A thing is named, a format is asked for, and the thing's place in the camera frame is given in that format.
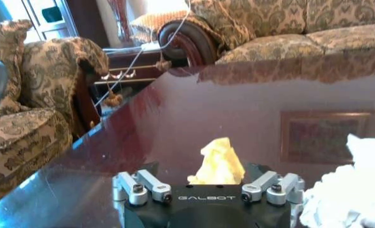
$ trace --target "crumpled yellow paper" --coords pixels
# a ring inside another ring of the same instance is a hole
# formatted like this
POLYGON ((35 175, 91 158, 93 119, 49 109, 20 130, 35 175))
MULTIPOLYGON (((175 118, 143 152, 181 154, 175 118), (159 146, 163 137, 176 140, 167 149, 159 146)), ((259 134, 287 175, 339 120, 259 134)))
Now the crumpled yellow paper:
POLYGON ((200 151, 204 155, 201 167, 195 176, 188 176, 189 184, 239 184, 245 170, 239 162, 229 138, 215 139, 200 151))

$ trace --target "patterned upholstery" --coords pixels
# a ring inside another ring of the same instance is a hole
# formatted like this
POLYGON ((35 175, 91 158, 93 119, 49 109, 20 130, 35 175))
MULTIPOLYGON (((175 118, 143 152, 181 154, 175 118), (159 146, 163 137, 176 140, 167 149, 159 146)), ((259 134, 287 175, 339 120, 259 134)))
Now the patterned upholstery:
POLYGON ((231 10, 225 8, 225 1, 191 0, 191 9, 205 19, 213 32, 221 36, 228 49, 236 48, 255 38, 251 28, 231 15, 231 10))
POLYGON ((307 32, 375 24, 375 0, 307 0, 307 32))
POLYGON ((72 143, 61 114, 53 109, 33 109, 0 116, 0 197, 72 143))
POLYGON ((31 108, 53 107, 63 114, 72 132, 71 102, 81 60, 88 61, 97 75, 107 75, 108 57, 88 39, 52 39, 25 45, 20 101, 31 108))
POLYGON ((8 71, 8 84, 0 102, 0 115, 28 110, 16 100, 21 92, 20 65, 23 61, 24 39, 32 27, 29 20, 7 21, 0 24, 0 61, 8 71))
POLYGON ((0 24, 0 61, 9 77, 1 103, 9 106, 0 108, 0 198, 72 143, 77 77, 108 73, 105 53, 84 38, 24 45, 31 26, 28 20, 0 24))
POLYGON ((375 25, 338 28, 307 35, 326 53, 375 48, 375 25))
POLYGON ((233 18, 256 37, 300 34, 306 28, 306 0, 225 0, 233 18))
POLYGON ((216 61, 224 64, 241 61, 294 58, 322 55, 323 49, 302 35, 279 35, 256 38, 239 46, 216 61))

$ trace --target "crumpled white paper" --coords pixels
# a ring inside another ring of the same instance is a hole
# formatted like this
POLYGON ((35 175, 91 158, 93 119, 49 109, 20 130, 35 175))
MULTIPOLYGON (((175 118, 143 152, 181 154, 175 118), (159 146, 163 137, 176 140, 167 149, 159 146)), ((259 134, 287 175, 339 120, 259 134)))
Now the crumpled white paper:
POLYGON ((354 165, 339 166, 304 192, 300 223, 311 228, 375 228, 375 139, 348 135, 354 165))

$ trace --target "sofa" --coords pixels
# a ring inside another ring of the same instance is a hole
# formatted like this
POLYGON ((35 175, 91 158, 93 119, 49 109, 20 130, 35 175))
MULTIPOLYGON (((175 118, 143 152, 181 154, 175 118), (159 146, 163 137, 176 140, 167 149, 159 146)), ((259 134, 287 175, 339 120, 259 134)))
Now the sofa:
MULTIPOLYGON (((157 31, 163 46, 181 18, 157 31)), ((375 49, 375 0, 191 0, 164 53, 191 65, 375 49)))
POLYGON ((24 44, 31 27, 29 20, 0 24, 0 61, 8 73, 0 101, 0 198, 89 129, 84 122, 96 111, 87 84, 108 73, 108 57, 92 41, 24 44))

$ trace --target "white cable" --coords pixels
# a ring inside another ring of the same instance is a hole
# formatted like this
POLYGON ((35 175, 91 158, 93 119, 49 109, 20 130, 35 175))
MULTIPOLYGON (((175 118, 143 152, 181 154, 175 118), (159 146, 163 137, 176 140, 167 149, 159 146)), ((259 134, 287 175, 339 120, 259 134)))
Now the white cable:
MULTIPOLYGON (((159 50, 165 49, 165 48, 168 47, 168 45, 171 44, 171 42, 173 41, 173 38, 175 38, 175 36, 176 36, 176 34, 177 34, 180 28, 181 28, 181 25, 183 25, 184 22, 185 22, 185 19, 187 19, 188 15, 189 15, 189 11, 191 11, 191 0, 188 0, 188 11, 187 11, 187 14, 185 14, 185 16, 184 16, 184 18, 183 18, 183 20, 181 20, 181 23, 180 23, 180 25, 179 25, 176 31, 173 32, 173 35, 171 36, 169 41, 167 42, 167 44, 165 44, 164 46, 161 46, 161 47, 159 48, 159 50)), ((111 54, 112 54, 112 53, 116 53, 116 52, 120 52, 121 50, 123 50, 123 49, 116 49, 116 51, 111 52, 111 54)), ((125 74, 129 72, 129 70, 131 70, 131 68, 132 68, 132 66, 133 66, 133 64, 135 64, 135 62, 136 62, 139 56, 140 56, 141 53, 144 52, 144 50, 145 50, 145 47, 141 48, 141 50, 140 50, 139 53, 136 54, 136 56, 135 56, 135 58, 133 58, 133 60, 132 60, 132 62, 131 62, 131 64, 129 64, 129 67, 128 67, 125 73, 124 73, 124 74, 121 75, 121 77, 117 79, 117 81, 115 82, 115 84, 109 87, 111 90, 113 90, 113 88, 115 88, 115 86, 119 84, 120 80, 123 80, 123 77, 124 77, 125 74)), ((104 96, 100 98, 100 100, 97 101, 97 103, 93 105, 95 107, 96 107, 96 106, 101 103, 101 101, 107 98, 108 94, 109 94, 109 91, 107 91, 107 93, 104 94, 104 96)))

